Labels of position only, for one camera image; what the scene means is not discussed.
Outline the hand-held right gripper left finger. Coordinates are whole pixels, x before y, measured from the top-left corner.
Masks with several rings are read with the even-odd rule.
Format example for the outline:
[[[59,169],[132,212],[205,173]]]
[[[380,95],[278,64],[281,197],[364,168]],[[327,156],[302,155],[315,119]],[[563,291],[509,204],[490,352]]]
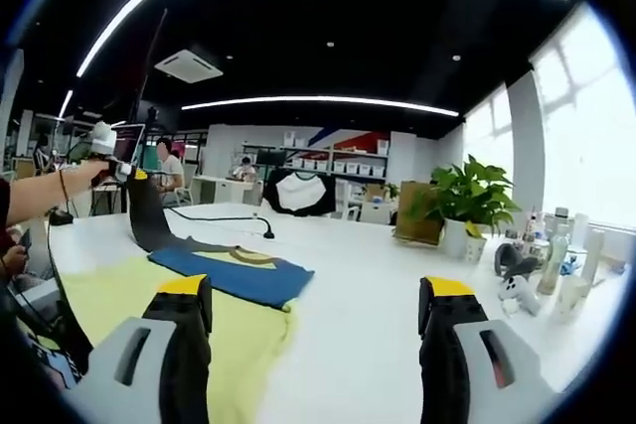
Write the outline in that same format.
[[[208,423],[212,287],[207,275],[162,285],[140,317],[118,325],[88,357],[87,423]]]

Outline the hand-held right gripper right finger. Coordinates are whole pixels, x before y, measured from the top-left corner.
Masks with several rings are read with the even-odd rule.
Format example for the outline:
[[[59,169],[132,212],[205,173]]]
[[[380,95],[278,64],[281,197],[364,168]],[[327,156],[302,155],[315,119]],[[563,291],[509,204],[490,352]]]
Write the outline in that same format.
[[[422,423],[536,422],[552,401],[539,356],[467,285],[421,278],[418,334]]]

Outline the person's left hand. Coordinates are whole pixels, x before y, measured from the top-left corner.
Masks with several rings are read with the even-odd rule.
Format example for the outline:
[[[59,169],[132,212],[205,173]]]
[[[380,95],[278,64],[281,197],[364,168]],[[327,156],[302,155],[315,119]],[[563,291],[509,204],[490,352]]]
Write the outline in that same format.
[[[88,191],[95,184],[99,184],[104,178],[112,175],[111,161],[88,160],[74,169],[64,172],[64,181],[70,195],[76,195]]]

